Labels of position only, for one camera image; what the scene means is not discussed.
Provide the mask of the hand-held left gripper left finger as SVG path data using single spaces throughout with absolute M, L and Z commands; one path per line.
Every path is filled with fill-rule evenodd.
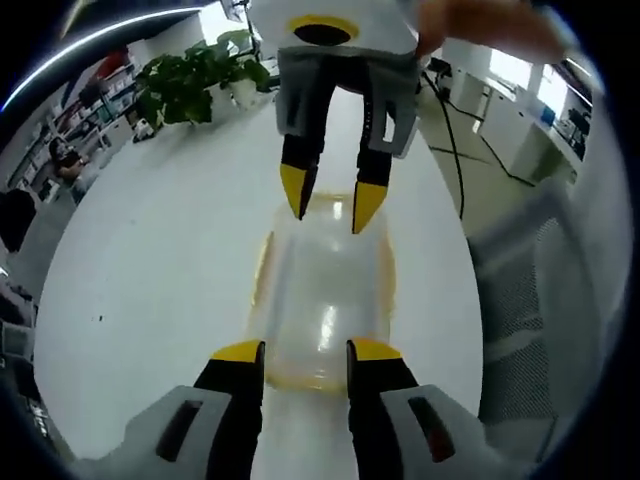
M 265 342 L 216 351 L 192 386 L 133 417 L 105 456 L 74 463 L 78 479 L 249 479 L 262 429 Z

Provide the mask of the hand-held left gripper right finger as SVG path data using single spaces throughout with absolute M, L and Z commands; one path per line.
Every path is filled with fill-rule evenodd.
M 473 414 L 420 385 L 401 353 L 346 342 L 348 427 L 361 479 L 504 479 L 506 460 Z

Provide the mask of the person's right hand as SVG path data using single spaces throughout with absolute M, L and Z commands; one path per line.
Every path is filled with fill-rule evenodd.
M 433 53 L 447 39 L 540 64 L 557 63 L 567 51 L 550 21 L 521 1 L 423 1 L 417 10 L 417 25 L 418 57 Z

